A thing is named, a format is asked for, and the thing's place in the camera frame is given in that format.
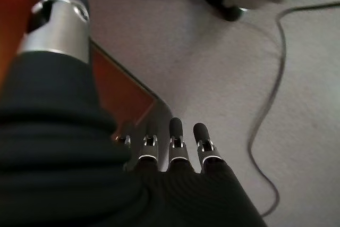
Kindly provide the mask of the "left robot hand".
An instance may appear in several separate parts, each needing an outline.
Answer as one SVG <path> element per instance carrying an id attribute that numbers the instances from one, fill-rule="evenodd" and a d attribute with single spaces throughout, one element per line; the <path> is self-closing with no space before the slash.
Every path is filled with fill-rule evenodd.
<path id="1" fill-rule="evenodd" d="M 92 72 L 88 0 L 40 0 L 1 87 L 1 226 L 265 226 L 207 127 L 194 125 L 201 172 L 179 118 L 158 169 L 150 125 L 132 169 Z"/>

